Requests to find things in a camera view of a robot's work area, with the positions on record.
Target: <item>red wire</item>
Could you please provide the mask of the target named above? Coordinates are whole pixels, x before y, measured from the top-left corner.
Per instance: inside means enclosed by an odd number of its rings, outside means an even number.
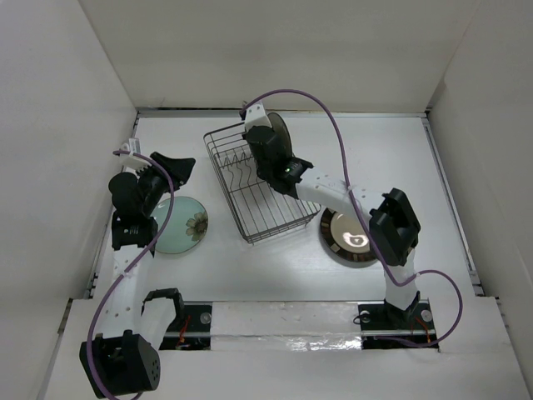
[[[187,320],[185,321],[185,325],[183,326],[182,330],[180,331],[179,343],[185,342],[185,339],[183,338],[183,334],[187,331],[187,327],[189,326],[189,321],[191,321],[191,316],[190,315],[187,317]]]
[[[415,320],[420,324],[422,325],[422,327],[424,328],[424,330],[426,331],[426,337],[427,337],[427,342],[431,342],[431,339],[430,339],[430,330],[429,328],[427,327],[427,325],[425,325],[421,319],[419,319],[418,317],[415,317]]]

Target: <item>screw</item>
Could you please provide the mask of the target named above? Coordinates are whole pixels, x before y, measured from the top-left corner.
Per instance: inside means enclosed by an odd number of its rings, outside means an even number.
[[[370,313],[367,310],[363,310],[359,313],[359,319],[362,323],[370,322]]]
[[[209,312],[203,312],[200,315],[200,322],[203,323],[204,325],[211,323],[211,314]]]
[[[431,321],[433,321],[433,314],[431,314],[430,310],[422,310],[420,316],[422,317],[425,323],[430,323]]]

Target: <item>wire dish rack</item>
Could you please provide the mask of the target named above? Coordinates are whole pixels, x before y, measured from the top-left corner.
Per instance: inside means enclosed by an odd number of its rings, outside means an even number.
[[[257,177],[256,162],[242,138],[242,123],[203,137],[224,197],[244,240],[255,243],[306,225],[320,205],[275,192]]]

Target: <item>white panel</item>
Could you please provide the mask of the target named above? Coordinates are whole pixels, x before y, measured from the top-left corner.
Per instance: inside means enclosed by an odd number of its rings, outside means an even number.
[[[431,123],[486,292],[533,388],[533,3],[484,0]]]
[[[136,106],[424,111],[477,0],[81,0]],[[284,96],[270,108],[313,109]]]
[[[0,302],[2,399],[35,400],[57,342],[67,300]]]
[[[77,2],[0,2],[0,299],[82,295],[135,112]]]
[[[95,307],[95,301],[74,302],[46,400],[68,400],[73,393],[77,400],[94,399],[77,354]],[[143,398],[529,399],[509,346],[472,354],[434,350],[165,351],[160,356],[159,388]]]

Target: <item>brown plate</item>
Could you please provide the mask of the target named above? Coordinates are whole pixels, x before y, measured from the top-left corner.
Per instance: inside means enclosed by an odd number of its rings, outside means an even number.
[[[327,246],[340,258],[356,263],[376,259],[363,227],[347,215],[326,208],[320,220],[320,233]]]

